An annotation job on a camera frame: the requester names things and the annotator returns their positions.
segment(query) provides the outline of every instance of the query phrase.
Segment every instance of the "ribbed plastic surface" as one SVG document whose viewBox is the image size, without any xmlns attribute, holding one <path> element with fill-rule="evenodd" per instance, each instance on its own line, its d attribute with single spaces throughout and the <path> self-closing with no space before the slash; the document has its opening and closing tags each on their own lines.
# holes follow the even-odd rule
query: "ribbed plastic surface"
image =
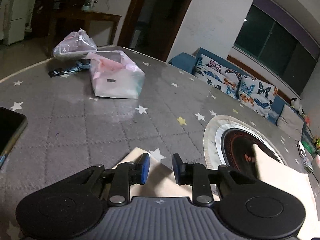
<svg viewBox="0 0 320 240">
<path fill-rule="evenodd" d="M 109 209 L 102 221 L 78 240 L 236 240 L 209 208 L 193 206 L 186 197 L 134 197 Z"/>
</svg>

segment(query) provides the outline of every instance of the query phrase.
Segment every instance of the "metal screw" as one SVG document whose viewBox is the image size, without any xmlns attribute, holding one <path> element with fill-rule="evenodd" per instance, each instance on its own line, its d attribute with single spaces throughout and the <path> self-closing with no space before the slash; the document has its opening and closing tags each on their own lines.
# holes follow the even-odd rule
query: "metal screw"
<svg viewBox="0 0 320 240">
<path fill-rule="evenodd" d="M 110 198 L 112 203 L 121 204 L 125 201 L 125 198 L 120 195 L 114 195 Z"/>
<path fill-rule="evenodd" d="M 201 195 L 197 197 L 197 201 L 200 203 L 210 203 L 212 201 L 212 198 L 206 195 Z"/>
</svg>

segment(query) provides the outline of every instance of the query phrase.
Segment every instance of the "plastic bag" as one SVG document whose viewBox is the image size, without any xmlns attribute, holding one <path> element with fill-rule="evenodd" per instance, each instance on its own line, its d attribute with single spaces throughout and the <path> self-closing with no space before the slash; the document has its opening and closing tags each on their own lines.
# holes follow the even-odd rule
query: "plastic bag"
<svg viewBox="0 0 320 240">
<path fill-rule="evenodd" d="M 96 52 L 97 46 L 87 33 L 80 29 L 71 32 L 53 50 L 53 56 L 58 59 L 81 59 L 89 52 Z"/>
<path fill-rule="evenodd" d="M 90 75 L 97 97 L 138 98 L 145 73 L 121 50 L 88 53 Z"/>
</svg>

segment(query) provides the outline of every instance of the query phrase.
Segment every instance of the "blue sofa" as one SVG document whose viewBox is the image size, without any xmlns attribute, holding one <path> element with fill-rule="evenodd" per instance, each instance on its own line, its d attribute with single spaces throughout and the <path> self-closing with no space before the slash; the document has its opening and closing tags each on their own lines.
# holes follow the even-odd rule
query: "blue sofa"
<svg viewBox="0 0 320 240">
<path fill-rule="evenodd" d="M 244 71 L 243 69 L 239 68 L 238 66 L 234 65 L 233 63 L 231 63 L 230 61 L 227 61 L 217 55 L 215 55 L 214 53 L 207 51 L 206 49 L 200 48 L 198 50 L 198 53 L 196 55 L 196 57 L 193 57 L 192 55 L 189 55 L 187 53 L 180 53 L 179 55 L 175 56 L 174 58 L 172 58 L 169 61 L 169 64 L 180 68 L 190 74 L 194 73 L 194 68 L 196 66 L 196 62 L 198 61 L 198 58 L 201 55 L 205 55 L 209 58 L 212 58 L 213 60 L 215 60 L 216 62 L 218 62 L 220 65 L 236 70 L 238 71 L 241 75 L 248 75 L 248 76 L 252 76 L 249 73 L 247 73 L 246 71 Z M 278 117 L 280 116 L 282 109 L 284 107 L 284 104 L 287 104 L 289 107 L 290 105 L 284 100 L 282 99 L 279 95 L 276 95 L 275 100 L 273 101 L 272 107 L 271 107 L 271 112 L 268 116 L 268 121 L 270 121 L 271 123 L 275 124 L 277 123 Z M 304 119 L 302 118 L 302 116 L 300 116 L 299 114 L 297 114 L 297 116 L 299 116 L 303 122 Z M 304 127 L 302 130 L 302 133 L 304 133 L 310 140 L 311 137 L 310 135 L 305 131 L 306 129 L 306 123 L 304 122 Z"/>
</svg>

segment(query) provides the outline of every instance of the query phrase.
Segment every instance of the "small container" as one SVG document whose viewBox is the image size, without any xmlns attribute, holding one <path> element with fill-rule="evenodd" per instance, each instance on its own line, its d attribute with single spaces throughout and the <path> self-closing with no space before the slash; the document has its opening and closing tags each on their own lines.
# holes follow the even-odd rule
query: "small container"
<svg viewBox="0 0 320 240">
<path fill-rule="evenodd" d="M 92 0 L 85 0 L 83 6 L 82 6 L 82 10 L 83 11 L 90 11 L 91 10 L 91 4 L 92 4 Z"/>
</svg>

